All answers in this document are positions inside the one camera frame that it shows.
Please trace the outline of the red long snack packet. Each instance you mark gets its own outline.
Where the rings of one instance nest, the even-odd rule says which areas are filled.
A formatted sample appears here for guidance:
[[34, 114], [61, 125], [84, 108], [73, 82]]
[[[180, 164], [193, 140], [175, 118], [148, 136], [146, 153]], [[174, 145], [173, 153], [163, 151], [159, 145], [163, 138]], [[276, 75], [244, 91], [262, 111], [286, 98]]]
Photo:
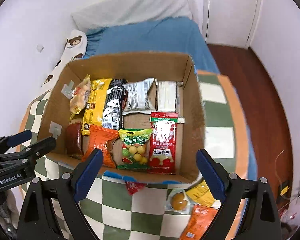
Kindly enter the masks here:
[[175, 174], [177, 122], [177, 113], [151, 113], [149, 172]]

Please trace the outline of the yellow biscuit snack bag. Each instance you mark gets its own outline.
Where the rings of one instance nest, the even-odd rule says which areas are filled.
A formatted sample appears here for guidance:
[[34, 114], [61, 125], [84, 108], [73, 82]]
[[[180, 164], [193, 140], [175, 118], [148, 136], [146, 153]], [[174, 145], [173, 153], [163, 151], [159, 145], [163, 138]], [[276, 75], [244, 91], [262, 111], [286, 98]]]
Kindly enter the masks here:
[[78, 115], [85, 109], [91, 92], [90, 75], [86, 75], [83, 81], [74, 89], [72, 97], [69, 102], [70, 107], [70, 121], [75, 115]]

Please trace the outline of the white wafer packet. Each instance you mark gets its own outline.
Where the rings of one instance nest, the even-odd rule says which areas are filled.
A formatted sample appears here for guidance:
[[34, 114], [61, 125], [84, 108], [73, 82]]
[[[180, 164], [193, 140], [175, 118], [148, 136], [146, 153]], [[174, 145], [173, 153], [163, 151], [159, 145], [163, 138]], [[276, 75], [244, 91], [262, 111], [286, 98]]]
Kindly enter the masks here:
[[180, 89], [183, 82], [177, 81], [159, 81], [155, 80], [157, 87], [156, 92], [156, 109], [157, 112], [177, 113], [178, 124], [184, 124], [185, 118], [181, 114]]

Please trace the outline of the packaged braised egg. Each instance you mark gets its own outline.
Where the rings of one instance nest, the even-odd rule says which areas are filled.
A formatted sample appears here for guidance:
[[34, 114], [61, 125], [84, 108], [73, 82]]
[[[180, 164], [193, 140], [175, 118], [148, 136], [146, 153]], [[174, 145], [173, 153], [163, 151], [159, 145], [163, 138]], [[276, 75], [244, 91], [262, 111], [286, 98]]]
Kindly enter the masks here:
[[165, 211], [176, 212], [188, 215], [191, 209], [191, 202], [183, 189], [172, 189], [168, 194], [165, 204]]

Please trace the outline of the yellow snack packet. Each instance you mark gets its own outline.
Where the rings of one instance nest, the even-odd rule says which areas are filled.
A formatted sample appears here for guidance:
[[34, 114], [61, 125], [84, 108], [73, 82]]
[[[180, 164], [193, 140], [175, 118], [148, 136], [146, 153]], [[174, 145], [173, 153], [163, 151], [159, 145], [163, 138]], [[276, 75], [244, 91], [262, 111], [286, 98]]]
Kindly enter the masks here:
[[215, 199], [206, 183], [202, 180], [198, 185], [186, 191], [188, 197], [190, 197], [194, 202], [205, 207], [212, 207]]

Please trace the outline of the bear print pillow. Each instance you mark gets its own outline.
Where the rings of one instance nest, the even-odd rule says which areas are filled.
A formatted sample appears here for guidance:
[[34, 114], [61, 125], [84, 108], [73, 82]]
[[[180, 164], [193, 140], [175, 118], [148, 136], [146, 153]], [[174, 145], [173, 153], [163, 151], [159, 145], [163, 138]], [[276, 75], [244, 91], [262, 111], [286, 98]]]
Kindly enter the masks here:
[[71, 61], [81, 59], [85, 55], [88, 44], [88, 38], [80, 30], [73, 30], [70, 37], [66, 40], [63, 54], [57, 62], [55, 68], [47, 76], [45, 82], [41, 86], [41, 91], [45, 92], [52, 89], [58, 81], [64, 67]]

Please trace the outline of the orange rice cracker packet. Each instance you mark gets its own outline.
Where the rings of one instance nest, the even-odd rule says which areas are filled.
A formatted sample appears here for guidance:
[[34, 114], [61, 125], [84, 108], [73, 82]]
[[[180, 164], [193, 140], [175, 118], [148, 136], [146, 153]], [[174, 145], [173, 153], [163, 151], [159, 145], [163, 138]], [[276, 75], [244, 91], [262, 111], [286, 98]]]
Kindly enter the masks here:
[[213, 221], [218, 209], [199, 204], [193, 206], [190, 220], [179, 237], [181, 240], [199, 240]]

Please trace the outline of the silver snack packet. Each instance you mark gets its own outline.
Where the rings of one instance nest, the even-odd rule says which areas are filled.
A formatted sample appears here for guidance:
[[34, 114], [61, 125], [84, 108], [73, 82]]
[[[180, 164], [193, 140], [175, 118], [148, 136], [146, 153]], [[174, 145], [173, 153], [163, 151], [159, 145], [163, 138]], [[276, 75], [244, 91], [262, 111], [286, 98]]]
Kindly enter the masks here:
[[128, 99], [123, 114], [151, 114], [155, 107], [150, 102], [148, 93], [153, 85], [154, 78], [150, 77], [143, 81], [124, 84], [128, 92]]

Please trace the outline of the wall socket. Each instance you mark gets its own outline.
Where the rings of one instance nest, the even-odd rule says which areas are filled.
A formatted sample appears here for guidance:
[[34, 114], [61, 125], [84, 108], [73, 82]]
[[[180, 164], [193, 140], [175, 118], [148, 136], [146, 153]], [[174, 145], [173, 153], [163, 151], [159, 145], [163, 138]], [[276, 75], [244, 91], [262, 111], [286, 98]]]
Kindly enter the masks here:
[[38, 51], [39, 53], [41, 53], [41, 52], [43, 51], [43, 49], [44, 49], [44, 46], [41, 45], [41, 44], [38, 44], [37, 47], [36, 47], [36, 49], [37, 49], [37, 51]]

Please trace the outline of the green white checkered mat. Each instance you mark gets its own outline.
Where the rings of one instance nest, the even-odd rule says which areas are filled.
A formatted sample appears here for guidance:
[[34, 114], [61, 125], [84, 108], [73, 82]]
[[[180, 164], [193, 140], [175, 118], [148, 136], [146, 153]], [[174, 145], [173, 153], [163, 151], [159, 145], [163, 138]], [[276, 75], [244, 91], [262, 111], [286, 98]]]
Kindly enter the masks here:
[[249, 134], [236, 90], [221, 74], [195, 70], [65, 68], [61, 81], [75, 86], [87, 75], [92, 79], [123, 78], [129, 82], [153, 77], [183, 82], [177, 127], [176, 173], [156, 174], [102, 167], [79, 206], [100, 239], [178, 239], [190, 214], [165, 210], [172, 189], [186, 189], [201, 180], [196, 153], [205, 148], [228, 172], [248, 176]]

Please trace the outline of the orange snack packet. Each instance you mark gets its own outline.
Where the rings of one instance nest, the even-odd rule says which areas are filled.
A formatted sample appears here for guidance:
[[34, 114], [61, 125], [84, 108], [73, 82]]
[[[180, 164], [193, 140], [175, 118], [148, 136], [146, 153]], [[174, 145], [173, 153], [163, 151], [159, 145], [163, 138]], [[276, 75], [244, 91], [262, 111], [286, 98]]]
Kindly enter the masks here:
[[112, 150], [114, 142], [118, 138], [119, 132], [117, 130], [91, 125], [88, 148], [81, 161], [87, 160], [93, 150], [97, 148], [103, 153], [103, 166], [116, 168]]

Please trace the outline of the yellow black noodle packet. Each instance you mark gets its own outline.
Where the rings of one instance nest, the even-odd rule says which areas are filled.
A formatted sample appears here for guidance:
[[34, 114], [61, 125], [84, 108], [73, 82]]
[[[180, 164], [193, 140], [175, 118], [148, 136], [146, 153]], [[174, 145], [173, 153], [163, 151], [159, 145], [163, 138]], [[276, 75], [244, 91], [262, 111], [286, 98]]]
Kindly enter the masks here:
[[128, 99], [125, 79], [98, 79], [92, 81], [91, 92], [85, 108], [82, 135], [90, 134], [90, 126], [119, 130], [123, 128], [123, 110]]

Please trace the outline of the grey white pillow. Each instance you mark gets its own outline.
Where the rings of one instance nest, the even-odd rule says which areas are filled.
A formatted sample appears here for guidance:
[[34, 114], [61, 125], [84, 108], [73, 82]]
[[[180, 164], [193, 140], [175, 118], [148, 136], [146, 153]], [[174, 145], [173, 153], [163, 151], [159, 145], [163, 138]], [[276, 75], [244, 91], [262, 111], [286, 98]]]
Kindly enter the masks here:
[[195, 0], [104, 0], [71, 14], [78, 29], [95, 30], [169, 17], [188, 17], [198, 23]]

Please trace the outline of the dark red snack packet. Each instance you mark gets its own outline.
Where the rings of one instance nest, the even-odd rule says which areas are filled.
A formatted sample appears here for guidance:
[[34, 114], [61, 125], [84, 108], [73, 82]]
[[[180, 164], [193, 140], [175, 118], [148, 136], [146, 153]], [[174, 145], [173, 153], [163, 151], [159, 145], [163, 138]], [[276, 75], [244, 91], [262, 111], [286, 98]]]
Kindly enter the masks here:
[[68, 156], [81, 160], [83, 157], [82, 150], [82, 133], [81, 123], [70, 124], [65, 132], [66, 153]]

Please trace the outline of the watermelon candy bag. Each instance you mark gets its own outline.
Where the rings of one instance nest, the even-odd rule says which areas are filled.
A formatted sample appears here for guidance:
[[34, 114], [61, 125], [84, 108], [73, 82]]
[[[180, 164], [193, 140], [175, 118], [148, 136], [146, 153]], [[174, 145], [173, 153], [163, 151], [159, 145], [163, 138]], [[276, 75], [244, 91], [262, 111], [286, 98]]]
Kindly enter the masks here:
[[148, 143], [153, 130], [147, 129], [120, 129], [119, 136], [122, 142], [121, 163], [119, 170], [147, 170]]

